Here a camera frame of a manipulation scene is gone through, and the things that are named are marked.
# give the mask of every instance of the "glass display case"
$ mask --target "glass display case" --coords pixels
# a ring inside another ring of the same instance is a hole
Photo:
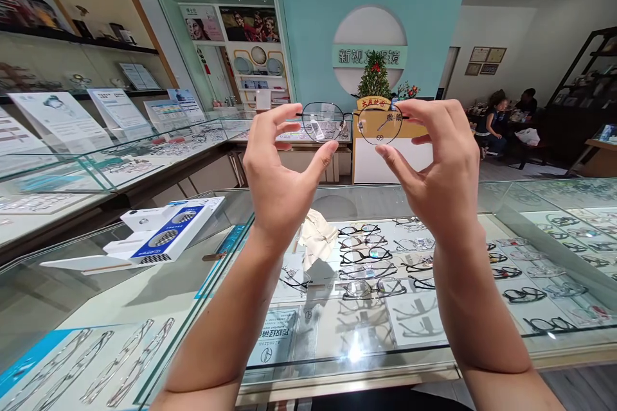
[[[593,202],[598,191],[602,198]],[[11,400],[35,405],[49,398],[52,384],[109,331],[109,346],[101,346],[99,358],[49,409],[88,409],[84,403],[108,401],[119,403],[118,409],[147,408],[250,229],[249,192],[206,196],[219,195],[225,196],[220,215],[175,263],[92,277],[39,266],[96,254],[130,234],[115,225],[5,268],[1,358],[3,377],[12,379],[0,382],[7,384],[0,408]],[[555,200],[566,197],[570,202]],[[459,378],[432,283],[434,240],[414,218],[400,186],[318,188],[312,208],[326,218],[332,235],[317,248],[310,233],[299,231],[287,249],[238,404],[296,398],[307,387],[319,395]],[[617,181],[481,183],[478,218],[497,287],[536,367],[614,358]],[[376,284],[387,297],[374,299],[358,289]],[[152,339],[156,349],[148,347]],[[67,350],[75,353],[29,394],[33,378]],[[105,366],[123,351],[127,359],[103,384]],[[144,352],[150,352],[148,362],[118,400],[124,378]]]
[[[18,194],[119,191],[225,141],[216,119],[83,153],[49,146],[4,156],[12,168],[0,181],[2,188]]]

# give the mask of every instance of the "wall shelf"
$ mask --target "wall shelf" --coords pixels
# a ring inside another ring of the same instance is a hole
[[[167,90],[126,90],[125,92],[129,98],[167,95]],[[74,99],[77,101],[88,101],[91,99],[88,93],[71,93],[71,95],[73,95]],[[0,104],[13,104],[13,100],[7,95],[0,95]]]
[[[10,32],[21,35],[30,35],[32,37],[42,37],[44,39],[59,40],[62,42],[70,42],[83,45],[92,45],[101,48],[121,49],[125,51],[136,51],[138,53],[148,53],[150,55],[158,55],[159,52],[154,48],[145,48],[140,46],[130,45],[124,42],[116,42],[114,40],[105,39],[87,39],[78,37],[77,35],[55,29],[35,29],[24,26],[16,26],[14,24],[0,24],[0,31]]]

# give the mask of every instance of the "display counter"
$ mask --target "display counter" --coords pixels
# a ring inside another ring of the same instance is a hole
[[[487,258],[538,369],[617,360],[617,181],[601,181],[595,184],[605,195],[601,205],[585,203],[587,193],[580,190],[589,180],[479,185]],[[125,225],[114,225],[6,268],[0,409],[23,399],[21,409],[37,409],[50,397],[57,398],[50,410],[99,409],[108,403],[146,409],[250,231],[249,192],[213,191],[203,197],[221,195],[216,219],[173,263],[92,276],[39,266],[101,253],[110,241],[130,234]],[[555,197],[569,197],[576,206],[563,207],[551,200]],[[434,241],[413,219],[400,186],[320,187],[312,208],[339,232],[364,227],[363,237],[372,236],[381,250],[371,246],[373,252],[362,258],[368,247],[355,248],[345,241],[349,236],[334,233],[315,253],[311,244],[299,242],[299,231],[285,252],[237,403],[460,378],[432,288]],[[353,254],[345,254],[349,246]],[[318,258],[308,264],[307,255]],[[368,267],[346,264],[354,261]],[[350,283],[374,287],[380,277],[387,297],[351,297]],[[554,326],[547,328],[546,322]],[[93,345],[100,353],[58,396],[54,384],[76,363],[83,365],[79,358]],[[44,367],[67,351],[71,356],[32,391],[34,378],[49,372]]]

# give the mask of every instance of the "white bag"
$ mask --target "white bag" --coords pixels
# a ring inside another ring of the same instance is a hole
[[[540,142],[538,131],[535,128],[527,128],[515,133],[516,138],[521,140],[527,146],[537,146]]]

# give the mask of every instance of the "display shelf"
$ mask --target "display shelf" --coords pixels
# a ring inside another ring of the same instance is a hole
[[[79,37],[65,31],[60,31],[51,28],[28,28],[25,26],[17,26],[15,24],[0,24],[0,31],[16,33],[20,35],[31,35],[34,37],[42,37],[44,39],[59,40],[62,42],[70,42],[81,45],[92,45],[102,48],[120,49],[125,51],[136,51],[138,53],[148,53],[150,55],[158,55],[158,50],[154,48],[145,48],[135,45],[130,45],[124,42],[109,40],[109,39],[87,39]]]

